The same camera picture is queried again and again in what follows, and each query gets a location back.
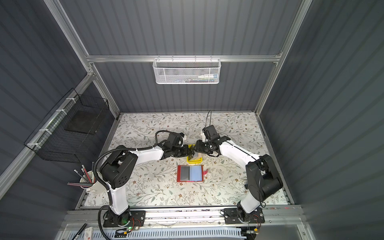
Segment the red leather card holder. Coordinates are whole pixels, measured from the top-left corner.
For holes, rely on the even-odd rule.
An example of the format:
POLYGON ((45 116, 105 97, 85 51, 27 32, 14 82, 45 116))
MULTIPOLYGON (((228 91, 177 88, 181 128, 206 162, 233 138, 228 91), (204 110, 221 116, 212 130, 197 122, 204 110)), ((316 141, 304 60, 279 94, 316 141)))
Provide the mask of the red leather card holder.
POLYGON ((206 174, 203 165, 180 165, 177 169, 177 182, 203 182, 206 174))

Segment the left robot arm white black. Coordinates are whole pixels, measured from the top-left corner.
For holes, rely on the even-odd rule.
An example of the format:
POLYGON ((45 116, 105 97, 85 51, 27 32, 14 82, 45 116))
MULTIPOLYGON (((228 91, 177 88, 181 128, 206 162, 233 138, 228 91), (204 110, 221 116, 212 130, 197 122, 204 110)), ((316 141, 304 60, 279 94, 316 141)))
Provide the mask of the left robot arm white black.
POLYGON ((109 210, 116 216, 129 211, 125 184, 137 164, 194 155, 193 148, 184 141, 183 133, 160 130, 155 133, 155 144, 151 147, 127 148, 121 145, 101 154, 92 171, 97 182, 107 191, 109 210))

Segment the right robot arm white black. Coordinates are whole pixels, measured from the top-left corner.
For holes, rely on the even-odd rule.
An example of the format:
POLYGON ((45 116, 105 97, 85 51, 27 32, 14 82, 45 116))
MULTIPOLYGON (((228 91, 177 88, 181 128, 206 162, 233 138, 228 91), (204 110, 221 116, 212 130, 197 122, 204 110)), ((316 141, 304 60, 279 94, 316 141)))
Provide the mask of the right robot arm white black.
POLYGON ((271 195, 283 188, 282 178, 269 155, 259 156, 237 145, 227 136, 220 136, 213 125, 203 128, 204 138, 198 140, 194 151, 208 156, 224 156, 246 172, 249 192, 237 204, 237 215, 245 218, 262 206, 271 195))

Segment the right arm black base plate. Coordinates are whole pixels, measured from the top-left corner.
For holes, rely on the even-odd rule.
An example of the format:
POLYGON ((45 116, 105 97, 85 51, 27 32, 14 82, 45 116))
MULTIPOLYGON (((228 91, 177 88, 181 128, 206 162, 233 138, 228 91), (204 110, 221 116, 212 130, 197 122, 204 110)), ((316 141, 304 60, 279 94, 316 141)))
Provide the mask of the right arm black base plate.
POLYGON ((251 213, 241 213, 237 208, 225 208, 220 211, 227 225, 233 224, 263 224, 265 218, 262 208, 257 208, 251 213))

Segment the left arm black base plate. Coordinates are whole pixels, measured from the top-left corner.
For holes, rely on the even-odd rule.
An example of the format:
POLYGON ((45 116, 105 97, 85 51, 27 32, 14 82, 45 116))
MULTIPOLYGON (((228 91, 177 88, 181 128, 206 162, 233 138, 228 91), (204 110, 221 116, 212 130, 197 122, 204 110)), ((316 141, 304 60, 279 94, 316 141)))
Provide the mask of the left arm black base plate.
POLYGON ((142 227, 145 223, 146 211, 125 211, 122 215, 116 215, 107 210, 103 215, 104 228, 142 227))

